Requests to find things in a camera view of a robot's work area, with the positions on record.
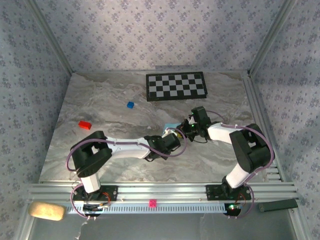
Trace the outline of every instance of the sponge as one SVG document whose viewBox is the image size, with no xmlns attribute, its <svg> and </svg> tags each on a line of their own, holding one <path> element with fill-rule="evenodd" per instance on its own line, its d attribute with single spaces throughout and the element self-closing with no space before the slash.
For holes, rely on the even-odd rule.
<svg viewBox="0 0 320 240">
<path fill-rule="evenodd" d="M 54 203 L 34 201 L 30 204 L 28 213 L 36 218 L 60 221 L 64 218 L 66 207 Z"/>
</svg>

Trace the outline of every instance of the wall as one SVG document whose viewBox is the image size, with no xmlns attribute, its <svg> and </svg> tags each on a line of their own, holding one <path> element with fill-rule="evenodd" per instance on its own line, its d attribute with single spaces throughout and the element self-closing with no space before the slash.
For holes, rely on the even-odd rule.
<svg viewBox="0 0 320 240">
<path fill-rule="evenodd" d="M 69 77 L 22 1 L 0 1 L 0 240 L 36 183 Z"/>
<path fill-rule="evenodd" d="M 283 168 L 320 239 L 320 3 L 294 7 L 256 76 Z"/>
<path fill-rule="evenodd" d="M 72 69 L 103 72 L 248 69 L 283 0 L 36 2 Z"/>
</svg>

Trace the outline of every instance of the pink cube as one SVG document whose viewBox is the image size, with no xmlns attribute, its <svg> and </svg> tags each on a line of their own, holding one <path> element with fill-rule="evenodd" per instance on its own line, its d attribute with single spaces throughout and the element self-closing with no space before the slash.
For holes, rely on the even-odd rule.
<svg viewBox="0 0 320 240">
<path fill-rule="evenodd" d="M 156 199 L 150 199 L 149 200 L 149 208 L 156 208 L 157 207 L 157 200 Z"/>
</svg>

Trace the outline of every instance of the red block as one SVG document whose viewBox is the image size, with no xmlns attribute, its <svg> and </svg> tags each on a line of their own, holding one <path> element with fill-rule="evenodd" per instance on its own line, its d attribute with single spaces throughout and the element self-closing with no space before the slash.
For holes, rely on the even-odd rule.
<svg viewBox="0 0 320 240">
<path fill-rule="evenodd" d="M 80 121 L 78 125 L 80 128 L 87 129 L 87 130 L 90 130 L 92 126 L 92 124 L 87 121 Z"/>
<path fill-rule="evenodd" d="M 150 199 L 149 200 L 149 208 L 156 208 L 157 207 L 157 200 L 156 199 Z"/>
</svg>

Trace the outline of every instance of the checkerboard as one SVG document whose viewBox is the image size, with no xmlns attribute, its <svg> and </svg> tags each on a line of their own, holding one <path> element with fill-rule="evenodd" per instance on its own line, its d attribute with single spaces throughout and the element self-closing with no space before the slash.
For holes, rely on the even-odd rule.
<svg viewBox="0 0 320 240">
<path fill-rule="evenodd" d="M 146 75 L 146 100 L 205 99 L 207 88 L 202 71 Z"/>
</svg>

